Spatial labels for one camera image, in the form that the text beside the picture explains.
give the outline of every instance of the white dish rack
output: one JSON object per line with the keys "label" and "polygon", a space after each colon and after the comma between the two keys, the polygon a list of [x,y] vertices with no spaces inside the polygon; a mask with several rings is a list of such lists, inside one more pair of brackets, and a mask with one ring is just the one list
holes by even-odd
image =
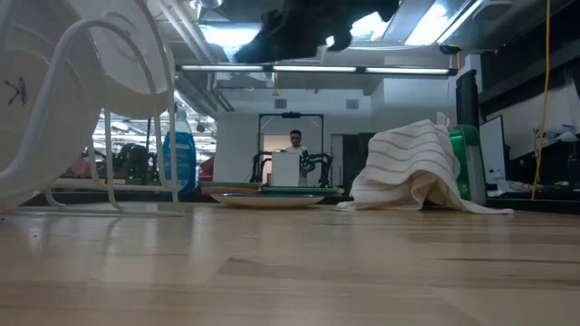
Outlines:
{"label": "white dish rack", "polygon": [[[11,26],[12,17],[15,16],[16,2],[18,0],[3,0],[0,2],[0,53],[4,51],[6,36],[8,30]],[[33,212],[59,212],[59,213],[73,213],[73,214],[98,214],[98,215],[129,215],[129,216],[183,216],[184,212],[179,205],[178,190],[177,190],[177,165],[176,165],[176,139],[175,139],[175,112],[173,105],[173,77],[171,76],[169,68],[169,60],[165,55],[165,47],[161,40],[160,32],[155,25],[155,21],[150,16],[149,9],[143,2],[143,0],[134,0],[137,6],[143,11],[147,17],[151,29],[155,35],[159,53],[161,53],[161,60],[163,61],[163,66],[165,68],[165,78],[168,85],[168,101],[167,107],[169,108],[169,148],[170,148],[170,171],[171,171],[171,181],[169,181],[165,175],[165,162],[163,156],[163,144],[161,142],[161,137],[156,137],[157,149],[159,152],[159,180],[161,186],[135,186],[135,185],[115,185],[113,183],[113,172],[112,172],[112,142],[111,142],[111,111],[107,108],[104,110],[105,119],[105,140],[106,140],[106,154],[107,154],[107,184],[104,184],[97,175],[96,160],[94,145],[91,141],[88,141],[88,152],[89,160],[91,165],[91,177],[93,185],[89,186],[71,186],[66,185],[66,187],[78,188],[78,189],[98,189],[107,191],[109,201],[114,209],[80,209],[68,207],[65,204],[57,202],[53,197],[52,188],[62,187],[58,183],[51,184],[48,188],[44,190],[44,194],[50,206],[43,207],[29,207],[29,206],[19,206],[16,210],[19,211],[33,211]],[[104,28],[120,37],[135,53],[137,60],[145,73],[147,84],[152,96],[156,94],[155,82],[151,75],[149,65],[147,64],[143,54],[140,52],[138,46],[131,40],[131,38],[124,33],[124,31],[117,25],[105,22],[103,20],[81,20],[73,25],[71,25],[66,32],[63,34],[59,40],[56,48],[54,49],[53,56],[50,61],[50,67],[43,79],[43,85],[39,91],[38,98],[34,104],[34,109],[32,115],[28,122],[28,127],[22,139],[20,148],[13,160],[13,162],[3,171],[0,171],[0,184],[3,179],[11,176],[18,171],[19,168],[25,167],[25,162],[32,156],[32,151],[34,149],[34,143],[38,140],[42,134],[42,130],[46,125],[46,118],[50,114],[50,103],[51,97],[54,92],[56,82],[60,76],[60,72],[63,70],[63,66],[66,62],[68,52],[73,46],[74,41],[90,28]],[[156,105],[156,101],[151,98],[151,105]],[[153,117],[154,128],[157,135],[161,134],[160,126],[160,114]],[[152,192],[170,192],[172,197],[172,202],[176,209],[173,211],[141,211],[141,210],[129,210],[123,207],[115,198],[115,190],[134,190],[134,191],[152,191]]]}

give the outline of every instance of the wooden surface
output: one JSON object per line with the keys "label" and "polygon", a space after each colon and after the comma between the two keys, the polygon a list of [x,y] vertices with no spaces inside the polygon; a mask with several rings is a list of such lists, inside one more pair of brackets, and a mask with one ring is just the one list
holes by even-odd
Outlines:
{"label": "wooden surface", "polygon": [[0,324],[579,324],[579,216],[330,208],[4,216]]}

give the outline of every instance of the white towel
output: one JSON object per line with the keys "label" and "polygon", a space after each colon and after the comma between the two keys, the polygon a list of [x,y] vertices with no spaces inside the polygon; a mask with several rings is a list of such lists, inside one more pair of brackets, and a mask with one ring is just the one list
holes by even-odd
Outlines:
{"label": "white towel", "polygon": [[449,119],[423,120],[376,134],[369,142],[366,167],[354,180],[353,202],[337,209],[420,210],[425,199],[469,213],[513,214],[461,199],[457,187],[459,160],[453,154]]}

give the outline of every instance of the cable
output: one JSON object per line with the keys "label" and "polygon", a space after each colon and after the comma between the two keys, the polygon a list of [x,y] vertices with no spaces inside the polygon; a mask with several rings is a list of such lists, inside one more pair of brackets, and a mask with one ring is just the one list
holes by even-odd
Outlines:
{"label": "cable", "polygon": [[546,82],[544,84],[544,113],[542,115],[542,129],[540,130],[540,150],[536,161],[536,176],[532,189],[532,200],[536,199],[537,184],[540,182],[540,167],[542,166],[542,149],[544,148],[544,134],[546,132],[547,100],[550,83],[550,16],[552,12],[551,0],[546,0]]}

